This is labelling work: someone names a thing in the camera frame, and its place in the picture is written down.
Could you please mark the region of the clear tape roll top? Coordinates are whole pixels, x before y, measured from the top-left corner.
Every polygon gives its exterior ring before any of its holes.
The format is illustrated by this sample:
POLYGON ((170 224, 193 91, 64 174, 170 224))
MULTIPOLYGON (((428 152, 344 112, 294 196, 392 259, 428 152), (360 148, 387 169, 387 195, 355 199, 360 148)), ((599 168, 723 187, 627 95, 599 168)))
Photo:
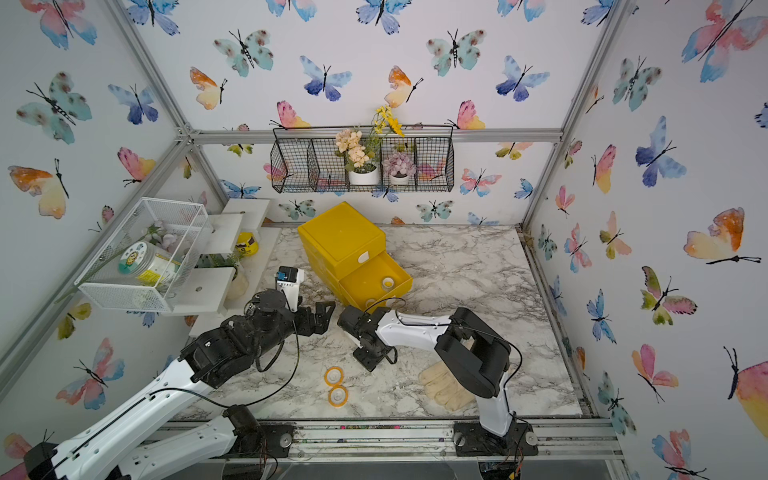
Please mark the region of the clear tape roll top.
POLYGON ((395 287, 396 287, 396 281, 392 277, 385 277, 382 280, 382 288, 385 291, 391 292, 395 289, 395 287))

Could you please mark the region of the orange tape roll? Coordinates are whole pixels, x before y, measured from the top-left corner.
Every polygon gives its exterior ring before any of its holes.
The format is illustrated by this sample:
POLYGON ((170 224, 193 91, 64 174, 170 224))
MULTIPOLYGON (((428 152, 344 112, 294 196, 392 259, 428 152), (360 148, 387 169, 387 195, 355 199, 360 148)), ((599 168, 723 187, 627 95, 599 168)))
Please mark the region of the orange tape roll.
POLYGON ((348 402, 348 390, 343 385, 335 385, 328 393, 328 402, 334 408, 341 408, 348 402))
POLYGON ((338 366, 330 367, 324 374, 324 382, 330 387, 341 385, 344 378, 344 371, 338 366))

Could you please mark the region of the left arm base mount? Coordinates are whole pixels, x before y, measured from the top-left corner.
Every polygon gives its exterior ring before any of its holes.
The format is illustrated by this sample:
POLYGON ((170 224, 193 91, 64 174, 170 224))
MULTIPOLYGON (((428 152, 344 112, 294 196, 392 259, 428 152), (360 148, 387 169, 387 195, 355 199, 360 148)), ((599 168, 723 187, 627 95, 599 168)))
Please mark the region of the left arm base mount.
POLYGON ((235 434, 235 442, 225 458, 284 459, 289 456, 296 430, 293 424, 260 422, 244 405, 226 409, 223 416, 230 421, 235 434))

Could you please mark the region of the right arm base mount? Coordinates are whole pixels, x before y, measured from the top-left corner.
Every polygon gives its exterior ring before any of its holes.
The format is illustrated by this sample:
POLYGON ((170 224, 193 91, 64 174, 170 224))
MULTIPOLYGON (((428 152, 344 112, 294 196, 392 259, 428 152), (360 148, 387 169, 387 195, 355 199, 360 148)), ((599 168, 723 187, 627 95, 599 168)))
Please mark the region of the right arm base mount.
POLYGON ((520 458, 539 454, 538 437, 532 425, 522 419, 513 421, 502 436, 488 432, 479 422, 456 422, 453 443, 459 457, 520 458))

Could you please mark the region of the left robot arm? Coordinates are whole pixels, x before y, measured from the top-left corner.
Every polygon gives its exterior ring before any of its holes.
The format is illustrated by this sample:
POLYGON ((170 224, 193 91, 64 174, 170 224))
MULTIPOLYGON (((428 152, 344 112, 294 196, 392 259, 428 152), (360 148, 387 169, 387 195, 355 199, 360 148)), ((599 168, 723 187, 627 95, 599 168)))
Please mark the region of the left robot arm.
POLYGON ((142 443, 196 400, 207 400, 232 377, 257 366, 264 353, 301 336, 322 335, 332 301, 307 307, 282 290, 257 293, 243 314, 224 320, 184 347, 179 357, 137 394, 80 434, 43 441, 24 456, 30 479, 162 479, 228 453, 240 444, 262 454, 267 433, 248 403, 226 406, 202 426, 142 443))

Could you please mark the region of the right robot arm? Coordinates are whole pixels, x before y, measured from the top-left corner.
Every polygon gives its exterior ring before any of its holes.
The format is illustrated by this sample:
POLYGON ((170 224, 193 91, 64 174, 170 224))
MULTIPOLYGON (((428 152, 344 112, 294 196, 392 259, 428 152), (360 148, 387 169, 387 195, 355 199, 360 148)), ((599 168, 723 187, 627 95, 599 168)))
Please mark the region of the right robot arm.
POLYGON ((459 385, 476 397, 481 427, 499 438, 509 433, 513 413, 506 383, 513 376, 514 346, 471 310, 459 307, 433 317, 348 306, 338 326, 357 341, 353 357, 369 372, 399 347, 435 352, 459 385))

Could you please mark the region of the yellow drawer cabinet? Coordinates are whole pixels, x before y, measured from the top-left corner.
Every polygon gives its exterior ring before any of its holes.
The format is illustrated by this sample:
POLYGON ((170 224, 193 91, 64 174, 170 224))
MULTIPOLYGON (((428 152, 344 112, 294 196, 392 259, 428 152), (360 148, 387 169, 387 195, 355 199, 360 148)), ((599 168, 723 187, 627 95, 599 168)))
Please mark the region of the yellow drawer cabinet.
POLYGON ((312 271, 345 305, 364 309, 366 300, 354 300, 342 281, 385 250, 385 233, 342 202, 300 225, 298 234, 312 271))

